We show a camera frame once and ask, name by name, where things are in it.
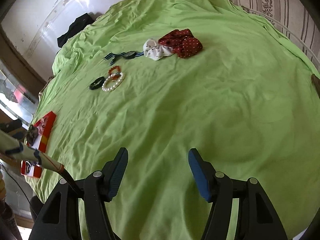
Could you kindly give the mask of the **black scrunchie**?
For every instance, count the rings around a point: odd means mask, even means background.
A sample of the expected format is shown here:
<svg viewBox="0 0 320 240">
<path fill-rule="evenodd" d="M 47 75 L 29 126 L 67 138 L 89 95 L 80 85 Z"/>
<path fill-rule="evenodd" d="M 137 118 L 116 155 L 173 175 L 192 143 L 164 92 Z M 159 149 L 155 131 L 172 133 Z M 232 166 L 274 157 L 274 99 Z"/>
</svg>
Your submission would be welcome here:
<svg viewBox="0 0 320 240">
<path fill-rule="evenodd" d="M 103 86 L 104 82 L 105 82 L 105 77 L 101 76 L 99 78 L 97 78 L 96 80 L 94 80 L 90 85 L 89 85 L 89 89 L 90 90 L 96 90 L 99 89 Z"/>
</svg>

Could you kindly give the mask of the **red polka dot scrunchie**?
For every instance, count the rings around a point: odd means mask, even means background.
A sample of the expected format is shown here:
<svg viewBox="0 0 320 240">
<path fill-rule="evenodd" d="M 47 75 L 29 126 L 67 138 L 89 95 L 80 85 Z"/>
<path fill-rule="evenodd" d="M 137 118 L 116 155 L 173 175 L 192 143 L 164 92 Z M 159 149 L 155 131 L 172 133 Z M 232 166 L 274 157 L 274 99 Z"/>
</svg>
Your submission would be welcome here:
<svg viewBox="0 0 320 240">
<path fill-rule="evenodd" d="M 183 59 L 194 56 L 203 49 L 202 43 L 189 29 L 175 29 L 161 37 L 158 43 L 171 48 L 174 54 Z"/>
</svg>

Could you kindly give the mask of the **dark patterned scrunchie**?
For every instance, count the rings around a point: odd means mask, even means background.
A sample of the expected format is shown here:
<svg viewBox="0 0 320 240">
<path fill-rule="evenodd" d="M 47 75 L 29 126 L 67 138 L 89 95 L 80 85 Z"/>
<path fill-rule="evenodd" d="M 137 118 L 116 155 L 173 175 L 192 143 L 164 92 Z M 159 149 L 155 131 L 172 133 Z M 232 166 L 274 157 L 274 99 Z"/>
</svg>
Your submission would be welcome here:
<svg viewBox="0 0 320 240">
<path fill-rule="evenodd" d="M 34 125 L 30 125 L 25 135 L 27 143 L 29 145 L 33 145 L 38 136 L 39 136 L 38 128 Z"/>
</svg>

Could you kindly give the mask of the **red rimmed white tray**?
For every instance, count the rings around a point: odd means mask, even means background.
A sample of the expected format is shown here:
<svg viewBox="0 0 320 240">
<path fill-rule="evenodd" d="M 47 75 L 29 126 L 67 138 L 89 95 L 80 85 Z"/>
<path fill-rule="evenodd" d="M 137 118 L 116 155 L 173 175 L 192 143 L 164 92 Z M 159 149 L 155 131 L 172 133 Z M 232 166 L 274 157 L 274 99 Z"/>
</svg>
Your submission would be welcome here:
<svg viewBox="0 0 320 240">
<path fill-rule="evenodd" d="M 38 135 L 35 137 L 33 144 L 30 144 L 29 141 L 27 141 L 27 145 L 45 153 L 55 119 L 56 114 L 50 111 L 33 124 L 33 128 L 37 128 Z M 35 164 L 32 161 L 21 162 L 21 175 L 31 178 L 40 178 L 41 174 L 42 167 L 40 165 Z"/>
</svg>

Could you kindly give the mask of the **window with lattice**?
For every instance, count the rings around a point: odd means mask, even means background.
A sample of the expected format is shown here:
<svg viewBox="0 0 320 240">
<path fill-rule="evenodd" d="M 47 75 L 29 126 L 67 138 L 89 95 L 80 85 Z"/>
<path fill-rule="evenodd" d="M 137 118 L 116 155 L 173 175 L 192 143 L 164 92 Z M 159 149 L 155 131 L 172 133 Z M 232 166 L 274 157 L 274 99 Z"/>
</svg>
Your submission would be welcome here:
<svg viewBox="0 0 320 240">
<path fill-rule="evenodd" d="M 20 85 L 14 85 L 1 70 L 1 110 L 12 120 L 20 119 L 27 129 L 33 120 L 39 101 Z"/>
</svg>

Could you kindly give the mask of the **black garment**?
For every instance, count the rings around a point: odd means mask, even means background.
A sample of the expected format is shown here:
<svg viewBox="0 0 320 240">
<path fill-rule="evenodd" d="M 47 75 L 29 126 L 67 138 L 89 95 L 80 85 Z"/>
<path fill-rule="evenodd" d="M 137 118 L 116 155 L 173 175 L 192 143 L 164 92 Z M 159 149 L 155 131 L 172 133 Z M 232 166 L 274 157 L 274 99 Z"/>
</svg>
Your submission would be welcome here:
<svg viewBox="0 0 320 240">
<path fill-rule="evenodd" d="M 59 48 L 62 48 L 70 38 L 84 30 L 86 26 L 92 23 L 94 23 L 94 20 L 88 13 L 77 17 L 75 21 L 69 26 L 68 31 L 57 38 L 57 46 Z"/>
</svg>

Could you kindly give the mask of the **green bed sheet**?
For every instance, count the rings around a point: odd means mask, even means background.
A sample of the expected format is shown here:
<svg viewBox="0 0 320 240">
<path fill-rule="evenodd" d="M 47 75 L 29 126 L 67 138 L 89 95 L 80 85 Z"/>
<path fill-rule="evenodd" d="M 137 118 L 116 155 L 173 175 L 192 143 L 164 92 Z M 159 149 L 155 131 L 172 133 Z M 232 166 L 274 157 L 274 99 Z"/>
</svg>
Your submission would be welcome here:
<svg viewBox="0 0 320 240">
<path fill-rule="evenodd" d="M 203 49 L 103 59 L 143 52 L 175 29 Z M 56 114 L 47 154 L 82 179 L 121 147 L 129 152 L 106 206 L 121 239 L 201 238 L 210 205 L 188 165 L 191 148 L 231 178 L 257 178 L 289 238 L 319 209 L 317 69 L 267 19 L 229 0 L 123 0 L 63 46 L 53 72 L 34 114 Z"/>
</svg>

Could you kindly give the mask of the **white patterned scrunchie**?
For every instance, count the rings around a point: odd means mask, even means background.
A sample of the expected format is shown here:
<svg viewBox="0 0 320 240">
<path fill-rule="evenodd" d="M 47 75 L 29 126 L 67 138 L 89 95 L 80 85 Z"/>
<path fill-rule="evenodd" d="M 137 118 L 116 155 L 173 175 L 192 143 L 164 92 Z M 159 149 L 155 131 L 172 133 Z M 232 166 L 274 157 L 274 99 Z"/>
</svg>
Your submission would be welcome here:
<svg viewBox="0 0 320 240">
<path fill-rule="evenodd" d="M 148 39 L 143 45 L 144 56 L 152 59 L 153 61 L 158 61 L 164 57 L 170 57 L 174 54 L 172 48 L 159 44 L 154 39 Z"/>
</svg>

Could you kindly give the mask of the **striped floral mattress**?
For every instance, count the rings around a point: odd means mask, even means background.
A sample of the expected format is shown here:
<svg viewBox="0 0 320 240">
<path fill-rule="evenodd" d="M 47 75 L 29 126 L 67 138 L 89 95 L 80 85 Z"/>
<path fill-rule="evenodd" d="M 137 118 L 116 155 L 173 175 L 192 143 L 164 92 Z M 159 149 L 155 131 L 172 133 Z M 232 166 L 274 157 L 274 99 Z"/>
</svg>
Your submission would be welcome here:
<svg viewBox="0 0 320 240">
<path fill-rule="evenodd" d="M 249 13 L 267 18 L 319 69 L 319 27 L 300 0 L 231 0 Z"/>
</svg>

